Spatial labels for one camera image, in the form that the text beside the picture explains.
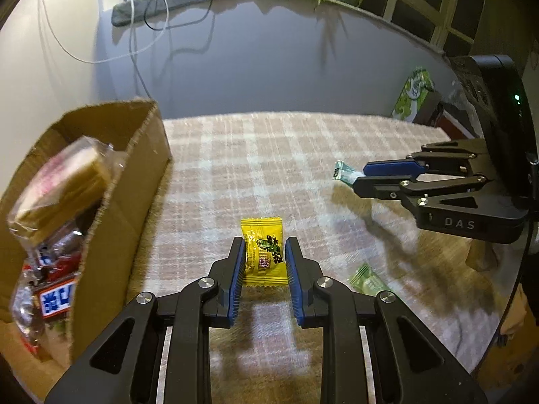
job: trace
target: cardboard box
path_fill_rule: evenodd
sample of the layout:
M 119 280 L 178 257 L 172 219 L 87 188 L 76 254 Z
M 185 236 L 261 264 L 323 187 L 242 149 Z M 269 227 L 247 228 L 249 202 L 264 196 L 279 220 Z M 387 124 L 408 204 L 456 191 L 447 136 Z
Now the cardboard box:
M 122 173 L 107 188 L 85 239 L 68 314 L 70 360 L 65 365 L 75 360 L 122 309 L 146 214 L 171 158 L 157 104 L 137 100 L 68 112 L 45 131 L 15 172 L 0 200 L 0 352 L 15 376 L 41 400 L 66 366 L 34 359 L 12 322 L 10 299 L 26 254 L 9 232 L 6 217 L 42 165 L 84 135 L 126 151 L 127 160 Z
M 481 388 L 490 391 L 509 387 L 520 376 L 538 347 L 539 326 L 536 325 L 535 317 L 526 304 L 522 328 L 505 346 L 494 344 L 487 351 L 477 375 Z

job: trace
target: green candy wrapper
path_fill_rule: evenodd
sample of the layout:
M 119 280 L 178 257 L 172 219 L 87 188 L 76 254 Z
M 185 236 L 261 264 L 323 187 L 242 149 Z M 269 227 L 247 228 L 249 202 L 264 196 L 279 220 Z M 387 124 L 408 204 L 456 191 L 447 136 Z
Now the green candy wrapper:
M 408 122 L 413 121 L 428 93 L 434 89 L 435 86 L 429 72 L 425 68 L 417 67 L 406 80 L 393 109 L 392 117 Z
M 359 267 L 356 274 L 350 279 L 350 284 L 359 293 L 369 296 L 376 296 L 381 291 L 391 290 L 367 263 L 363 263 Z
M 353 186 L 356 179 L 360 176 L 365 176 L 363 172 L 354 170 L 348 164 L 343 161 L 337 161 L 335 163 L 335 170 L 333 171 L 333 180 L 344 182 L 348 186 Z

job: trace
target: das logo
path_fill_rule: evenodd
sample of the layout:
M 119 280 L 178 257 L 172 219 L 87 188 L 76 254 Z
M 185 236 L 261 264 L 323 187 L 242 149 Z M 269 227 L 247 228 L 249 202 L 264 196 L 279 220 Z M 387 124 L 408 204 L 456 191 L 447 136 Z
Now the das logo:
M 475 222 L 473 220 L 466 221 L 461 218 L 455 221 L 451 217 L 445 218 L 445 226 L 448 228 L 462 228 L 462 229 L 473 229 L 475 228 Z
M 70 279 L 40 292 L 39 304 L 43 318 L 69 310 L 74 289 L 75 279 Z

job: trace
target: plastic snack bag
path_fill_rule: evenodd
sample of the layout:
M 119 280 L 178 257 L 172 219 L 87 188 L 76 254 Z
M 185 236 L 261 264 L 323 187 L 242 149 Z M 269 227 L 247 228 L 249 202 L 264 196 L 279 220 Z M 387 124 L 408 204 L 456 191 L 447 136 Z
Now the plastic snack bag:
M 69 366 L 67 313 L 83 241 L 83 232 L 69 222 L 38 245 L 24 264 L 11 302 L 25 346 L 37 357 L 44 350 L 64 367 Z
M 30 181 L 7 217 L 28 251 L 67 221 L 99 201 L 112 181 L 122 152 L 80 137 L 49 159 Z
M 384 290 L 391 290 L 370 268 L 367 263 L 359 267 L 356 274 L 350 279 L 350 285 L 359 293 L 376 296 Z
M 415 123 L 416 115 L 426 103 L 429 94 L 434 93 L 434 90 L 435 86 L 429 72 L 425 68 L 417 67 L 406 80 L 391 116 Z
M 281 217 L 244 218 L 245 285 L 287 285 Z
M 354 182 L 360 176 L 365 175 L 361 171 L 354 170 L 352 167 L 350 167 L 348 164 L 345 164 L 343 161 L 337 161 L 335 163 L 335 170 L 333 171 L 332 180 L 341 181 L 349 187 L 353 187 Z

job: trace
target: table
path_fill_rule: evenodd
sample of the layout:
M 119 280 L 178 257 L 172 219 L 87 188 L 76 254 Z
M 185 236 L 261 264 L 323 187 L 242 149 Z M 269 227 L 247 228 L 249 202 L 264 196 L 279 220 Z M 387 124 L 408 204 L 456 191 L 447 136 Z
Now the table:
M 141 291 L 181 290 L 227 256 L 242 217 L 279 215 L 285 238 L 296 236 L 325 275 L 347 283 L 367 261 L 468 371 L 476 367 L 508 293 L 465 265 L 472 241 L 419 230 L 400 202 L 360 199 L 331 181 L 337 159 L 362 168 L 403 158 L 448 140 L 443 131 L 299 112 L 167 120 L 165 128 L 173 162 L 150 210 L 126 301 Z M 508 250 L 506 262 L 519 262 Z M 512 287 L 516 271 L 508 274 Z M 322 330 L 300 329 L 289 297 L 287 287 L 244 288 L 236 325 L 211 330 L 214 403 L 319 402 Z

